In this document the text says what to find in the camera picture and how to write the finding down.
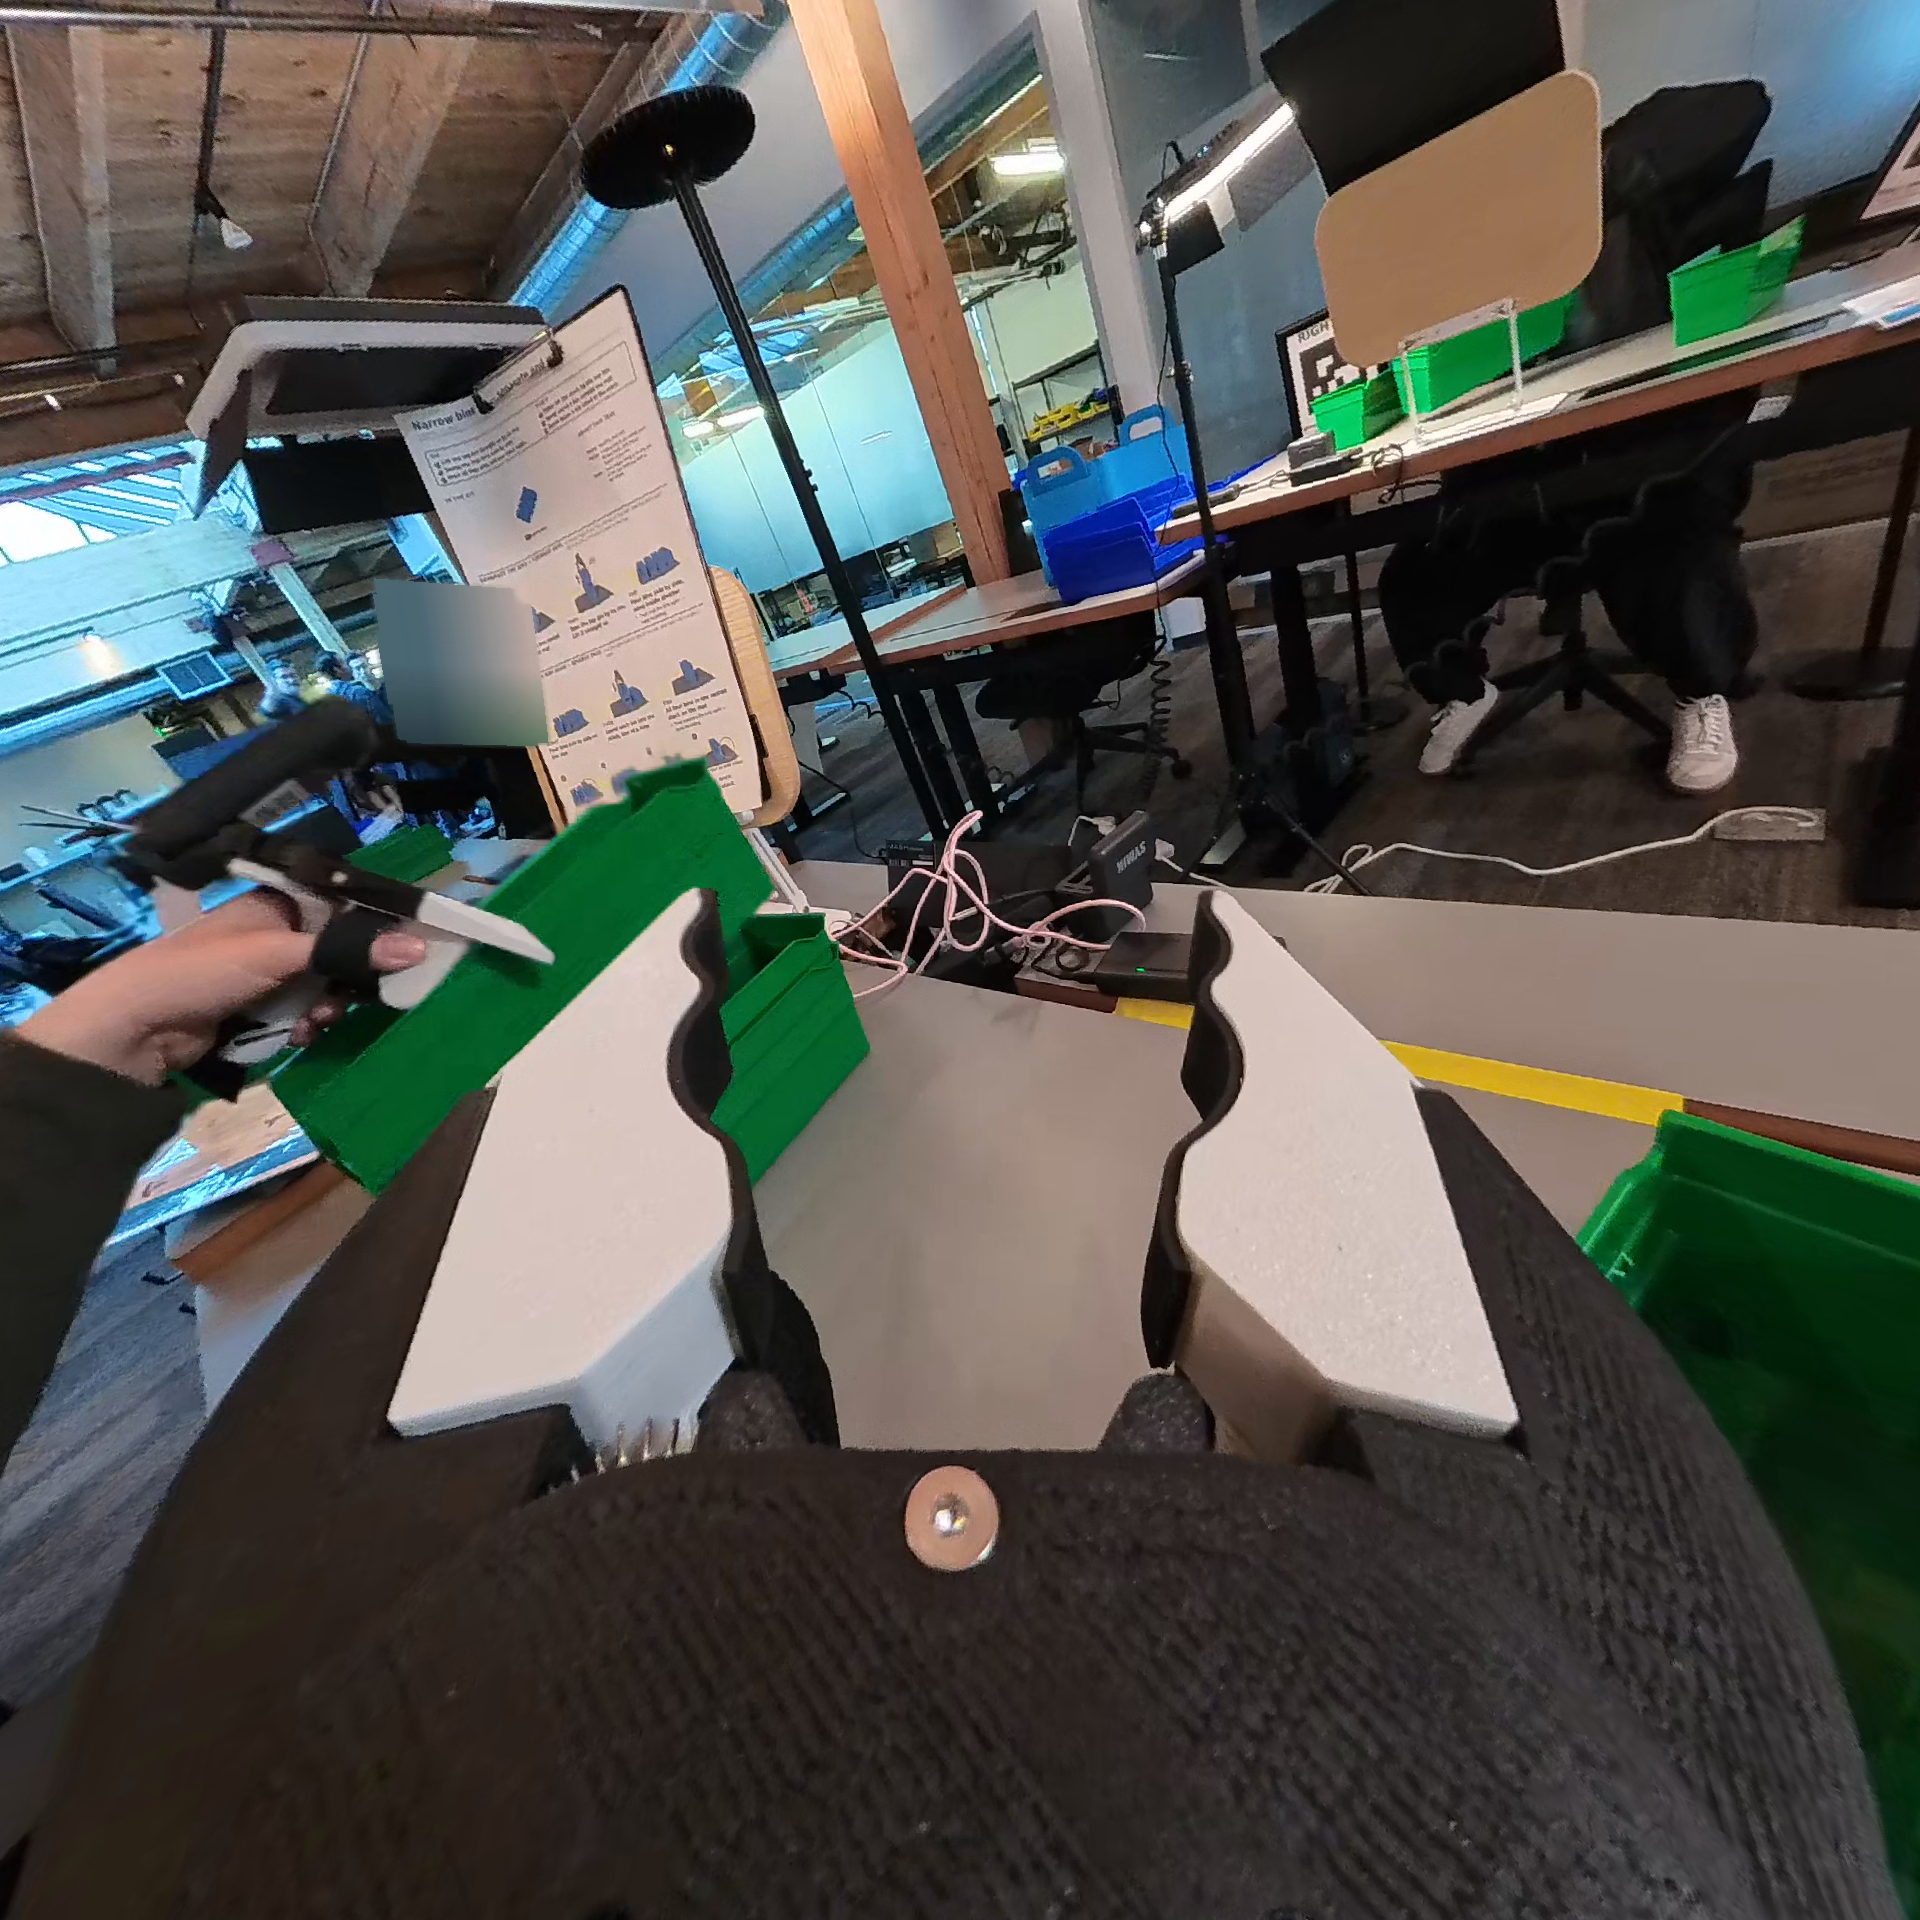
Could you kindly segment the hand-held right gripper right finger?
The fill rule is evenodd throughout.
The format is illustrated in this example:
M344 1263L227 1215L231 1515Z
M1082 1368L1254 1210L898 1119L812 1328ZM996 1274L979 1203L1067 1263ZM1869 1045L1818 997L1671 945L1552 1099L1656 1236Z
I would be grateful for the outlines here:
M1427 1089L1230 895L1203 893L1143 1345L1230 1450L1338 1414L1503 1444L1517 1404L1427 1129Z

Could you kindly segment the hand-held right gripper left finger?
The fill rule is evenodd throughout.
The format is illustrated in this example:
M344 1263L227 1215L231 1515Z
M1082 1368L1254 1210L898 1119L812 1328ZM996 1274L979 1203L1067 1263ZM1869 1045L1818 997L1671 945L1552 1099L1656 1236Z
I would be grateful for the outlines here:
M666 1432L745 1365L790 1371L733 1084L720 898L688 887L493 1081L389 1425L563 1409Z

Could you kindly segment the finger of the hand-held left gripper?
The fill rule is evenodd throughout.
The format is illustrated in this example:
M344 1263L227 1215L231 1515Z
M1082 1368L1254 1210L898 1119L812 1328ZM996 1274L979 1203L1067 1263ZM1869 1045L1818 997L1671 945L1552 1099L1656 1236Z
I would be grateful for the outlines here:
M443 898L414 883L375 875L322 853L245 853L227 860L230 879L256 883L320 910L320 937L339 953L360 953L382 933L414 927L425 937L446 937L456 947L493 947L527 964L548 967L551 947L516 920L480 906Z

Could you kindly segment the green plastic bin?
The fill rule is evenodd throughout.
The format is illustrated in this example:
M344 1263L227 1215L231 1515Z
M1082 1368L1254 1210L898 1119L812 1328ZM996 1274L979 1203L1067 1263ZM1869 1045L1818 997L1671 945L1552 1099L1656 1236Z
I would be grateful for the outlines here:
M1918 1182L1664 1113L1578 1242L1741 1456L1918 1848Z
M627 781L493 895L493 915L551 947L523 964L474 947L414 1010L360 1005L276 1072L318 1154L382 1191L437 1123L487 1089L683 893L720 898L724 994L765 970L747 927L774 886L700 762Z
M733 1081L711 1119L760 1182L869 1056L869 1034L824 917L756 915L724 958Z

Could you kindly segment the yellow tape strip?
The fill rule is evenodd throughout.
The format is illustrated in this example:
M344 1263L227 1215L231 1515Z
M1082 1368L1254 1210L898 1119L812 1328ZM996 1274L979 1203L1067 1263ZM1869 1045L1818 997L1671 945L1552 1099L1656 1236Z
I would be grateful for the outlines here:
M1347 1052L1330 1043L1312 1043L1302 1065L1289 1065L1276 1043L1252 1043L1236 1018L1212 1010L1173 1010L1168 1002L1121 998L1118 1013L1155 1027L1185 1027L1191 1032L1212 1029L1222 1043L1236 1043L1249 1067L1249 1094L1256 1107L1279 1111L1279 1094L1312 1104L1315 1113L1341 1113L1349 1119L1384 1117L1393 1100L1410 1104L1416 1084L1441 1090L1479 1090L1528 1107L1552 1107L1560 1113L1584 1113L1624 1119L1633 1126L1659 1126L1668 1113L1686 1111L1679 1090L1652 1090L1638 1084L1571 1076L1558 1067L1491 1060L1483 1056L1460 1056L1429 1045L1388 1043L1380 1045L1393 1065L1357 1067L1355 1089L1341 1081L1341 1067L1357 1065L1349 1043Z

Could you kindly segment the black power bank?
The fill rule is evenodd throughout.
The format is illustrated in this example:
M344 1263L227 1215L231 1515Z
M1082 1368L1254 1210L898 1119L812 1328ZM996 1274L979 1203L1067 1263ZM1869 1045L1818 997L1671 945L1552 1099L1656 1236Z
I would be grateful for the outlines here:
M1114 998L1191 1002L1191 933L1125 932L1091 953L1085 980Z

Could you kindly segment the white tilted monitor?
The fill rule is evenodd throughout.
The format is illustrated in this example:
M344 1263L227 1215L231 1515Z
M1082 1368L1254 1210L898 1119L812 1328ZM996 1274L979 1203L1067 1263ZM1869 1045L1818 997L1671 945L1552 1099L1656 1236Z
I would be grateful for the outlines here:
M528 350L557 350L537 308L493 302L243 299L185 411L202 444L192 515L259 438L393 432L464 402Z

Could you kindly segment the wooden office desk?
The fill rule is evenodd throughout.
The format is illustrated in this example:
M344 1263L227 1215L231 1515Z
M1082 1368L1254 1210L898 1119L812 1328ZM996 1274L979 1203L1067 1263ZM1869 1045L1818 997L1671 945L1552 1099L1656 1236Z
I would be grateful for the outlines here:
M979 752L968 690L984 687L988 672L996 672L996 653L1022 650L1041 636L1085 625L1109 625L1141 613L1160 625L1175 600L1197 595L1194 572L1197 559L1190 559L1163 582L1082 603L1060 603L1056 587L1046 585L1039 572L1030 572L996 585L951 587L904 600L884 622L869 627L877 661L919 734L926 776L942 800L951 804L955 823L973 806L979 811L984 828L993 831L1003 812L1047 775L1036 767L1039 755L1006 786L996 786ZM875 702L869 676L859 670L853 636L827 627L778 640L774 672L778 687L794 691L821 691L821 683L827 681L867 683Z

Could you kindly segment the black office chair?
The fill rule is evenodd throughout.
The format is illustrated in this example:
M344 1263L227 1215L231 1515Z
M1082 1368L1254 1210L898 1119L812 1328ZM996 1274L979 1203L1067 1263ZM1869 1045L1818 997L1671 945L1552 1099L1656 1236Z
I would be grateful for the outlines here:
M1019 650L996 653L996 672L973 698L976 720L1006 722L1010 727L1047 726L1053 744L1039 771L1070 763L1076 800L1086 800L1086 781L1097 755L1132 755L1153 767L1168 767L1173 781L1191 781L1191 762L1167 734L1168 712L1153 710L1145 722L1095 726L1091 710L1103 690L1141 676L1155 676L1163 661L1160 625L1145 613L1057 632Z

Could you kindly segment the blue plastic bin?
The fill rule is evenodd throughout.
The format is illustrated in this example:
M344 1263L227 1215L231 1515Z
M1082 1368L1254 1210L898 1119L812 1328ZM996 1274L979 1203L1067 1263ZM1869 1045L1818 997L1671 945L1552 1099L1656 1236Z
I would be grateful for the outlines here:
M1203 539L1163 541L1173 499L1129 498L1039 535L1041 572L1060 603L1163 582Z

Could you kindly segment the small green bin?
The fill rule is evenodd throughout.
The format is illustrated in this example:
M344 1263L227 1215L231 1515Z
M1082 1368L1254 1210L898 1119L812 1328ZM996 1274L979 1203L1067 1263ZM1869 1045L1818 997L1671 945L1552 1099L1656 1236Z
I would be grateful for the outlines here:
M1805 215L1741 250L1712 250L1668 276L1676 346L1719 341L1766 316L1804 256Z
M1575 295L1517 312L1517 364L1533 366L1563 344ZM1476 389L1513 376L1513 331L1503 316L1436 344L1410 346L1390 364L1405 416L1433 416Z
M1398 364L1315 397L1310 417L1336 452L1355 452L1375 441L1405 417Z

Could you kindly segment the long wooden desk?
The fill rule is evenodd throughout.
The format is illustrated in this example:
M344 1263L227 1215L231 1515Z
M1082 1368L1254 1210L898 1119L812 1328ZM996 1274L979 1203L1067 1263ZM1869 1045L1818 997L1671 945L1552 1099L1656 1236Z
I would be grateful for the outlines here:
M1227 504L1227 572L1270 572L1275 622L1279 640L1283 712L1256 732L1259 771L1305 776L1330 734L1330 710L1310 650L1301 565L1336 552L1338 512L1366 484L1405 494L1424 484L1415 505L1380 505L1361 515L1361 546L1398 546L1433 533L1446 505L1445 477L1460 467L1486 467L1533 449L1584 438L1624 422L1656 417L1719 397L1744 397L1733 422L1741 455L1771 462L1813 444L1861 441L1918 424L1918 324L1899 331L1859 328L1837 299L1822 299L1827 276L1790 280L1785 324L1762 328L1751 344L1695 344L1679 350L1668 328L1636 341L1590 350L1545 369L1548 392L1509 408L1483 402L1483 417L1441 424L1441 449L1415 441L1410 424L1341 463L1333 477L1289 477L1283 462L1270 473L1243 479ZM1575 613L1587 599L1581 585L1539 587L1545 611ZM1605 702L1644 732L1668 744L1668 722L1656 722L1627 691L1607 687Z

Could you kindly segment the studio light on stand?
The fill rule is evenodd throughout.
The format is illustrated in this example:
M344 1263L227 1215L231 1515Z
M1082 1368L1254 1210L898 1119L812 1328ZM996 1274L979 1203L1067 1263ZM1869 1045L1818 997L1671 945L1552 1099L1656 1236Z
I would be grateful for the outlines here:
M1275 776L1259 771L1252 687L1236 611L1227 600L1227 552L1212 515L1212 479L1194 417L1194 389L1180 312L1180 279L1219 256L1226 250L1227 229L1237 222L1236 183L1256 161L1270 158L1289 132L1293 107L1283 100L1241 115L1222 128L1194 158L1180 158L1136 215L1136 253L1153 259L1160 279L1163 346L1168 354L1175 408L1190 441L1191 512L1197 523L1194 585L1204 611L1212 691L1227 752L1227 792L1212 831L1212 842L1194 863L1194 875L1209 879L1227 875L1236 860L1268 842L1279 831L1298 835L1301 846L1312 846L1298 812L1279 800Z

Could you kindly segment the tan rounded panel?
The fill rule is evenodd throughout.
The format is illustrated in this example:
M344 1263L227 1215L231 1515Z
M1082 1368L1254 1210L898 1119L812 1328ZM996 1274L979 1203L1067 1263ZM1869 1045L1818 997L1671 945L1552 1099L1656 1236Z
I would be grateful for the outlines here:
M1349 366L1498 302L1571 295L1605 246L1599 88L1563 69L1333 192L1315 218Z

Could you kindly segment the wooden support post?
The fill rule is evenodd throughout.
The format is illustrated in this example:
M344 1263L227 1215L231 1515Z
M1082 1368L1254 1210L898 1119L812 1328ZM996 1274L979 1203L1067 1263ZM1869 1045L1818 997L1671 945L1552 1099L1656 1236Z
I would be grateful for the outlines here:
M790 3L976 585L1013 578L1006 462L875 3Z

